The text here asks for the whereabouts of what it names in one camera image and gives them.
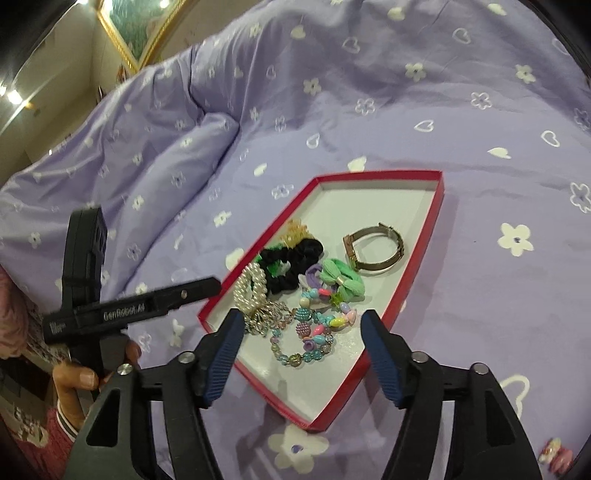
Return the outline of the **left hand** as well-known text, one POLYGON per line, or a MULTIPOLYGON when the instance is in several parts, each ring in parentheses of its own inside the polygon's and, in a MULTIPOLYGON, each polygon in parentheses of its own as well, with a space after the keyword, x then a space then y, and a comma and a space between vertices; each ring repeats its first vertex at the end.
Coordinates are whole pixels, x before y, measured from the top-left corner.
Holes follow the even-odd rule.
POLYGON ((100 377, 90 368, 71 361, 63 361, 53 368, 52 379, 57 393, 58 410, 73 429, 79 431, 86 418, 78 392, 101 390, 112 375, 109 372, 100 377))

